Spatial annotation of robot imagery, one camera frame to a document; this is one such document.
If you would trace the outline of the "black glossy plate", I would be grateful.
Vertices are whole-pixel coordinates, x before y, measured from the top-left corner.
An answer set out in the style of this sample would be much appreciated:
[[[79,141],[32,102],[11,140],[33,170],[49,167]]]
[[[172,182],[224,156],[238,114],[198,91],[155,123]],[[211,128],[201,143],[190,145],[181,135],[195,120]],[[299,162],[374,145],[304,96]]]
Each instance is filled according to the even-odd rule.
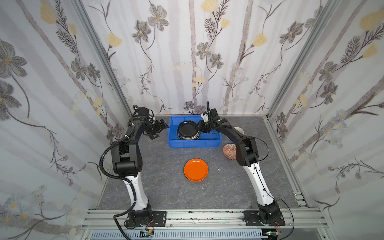
[[[193,121],[184,121],[178,126],[177,136],[180,140],[198,140],[200,135],[198,124]]]

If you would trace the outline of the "red patterned small bowl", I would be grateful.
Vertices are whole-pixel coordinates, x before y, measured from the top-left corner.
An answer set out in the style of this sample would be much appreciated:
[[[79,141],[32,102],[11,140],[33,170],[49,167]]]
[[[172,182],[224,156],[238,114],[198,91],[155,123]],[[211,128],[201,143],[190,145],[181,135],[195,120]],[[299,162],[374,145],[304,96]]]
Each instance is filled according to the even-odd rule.
[[[236,145],[235,144],[226,144],[223,147],[223,154],[226,158],[230,160],[236,159]]]

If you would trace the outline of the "orange plate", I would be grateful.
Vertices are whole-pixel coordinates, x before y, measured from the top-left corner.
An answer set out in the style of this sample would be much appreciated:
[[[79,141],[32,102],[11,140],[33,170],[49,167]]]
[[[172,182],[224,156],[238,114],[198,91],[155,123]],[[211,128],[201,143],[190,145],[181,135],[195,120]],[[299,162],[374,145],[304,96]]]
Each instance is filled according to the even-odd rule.
[[[209,174],[207,163],[201,159],[189,160],[184,166],[185,177],[192,182],[201,182]]]

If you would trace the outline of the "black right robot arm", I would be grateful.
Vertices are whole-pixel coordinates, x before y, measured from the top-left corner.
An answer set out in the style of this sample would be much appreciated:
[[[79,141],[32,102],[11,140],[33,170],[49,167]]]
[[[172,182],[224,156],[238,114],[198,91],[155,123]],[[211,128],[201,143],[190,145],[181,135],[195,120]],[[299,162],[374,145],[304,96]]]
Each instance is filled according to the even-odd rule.
[[[246,171],[257,196],[259,221],[265,226],[275,223],[281,218],[282,212],[278,201],[267,187],[261,172],[256,139],[239,132],[227,119],[221,118],[216,109],[203,112],[201,117],[202,120],[198,123],[199,132],[210,133],[211,131],[217,131],[235,144],[236,160]]]

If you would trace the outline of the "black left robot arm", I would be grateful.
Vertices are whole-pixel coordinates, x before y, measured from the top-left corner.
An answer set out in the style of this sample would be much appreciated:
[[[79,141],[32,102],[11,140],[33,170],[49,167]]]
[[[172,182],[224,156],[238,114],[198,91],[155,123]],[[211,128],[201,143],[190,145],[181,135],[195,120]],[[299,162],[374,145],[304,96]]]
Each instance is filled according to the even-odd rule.
[[[142,135],[151,140],[159,137],[159,133],[168,129],[164,120],[152,120],[149,117],[133,117],[127,124],[127,131],[118,145],[112,148],[113,170],[123,182],[129,193],[133,208],[129,212],[132,221],[151,221],[153,219],[150,201],[145,194],[141,171],[143,158],[139,148]]]

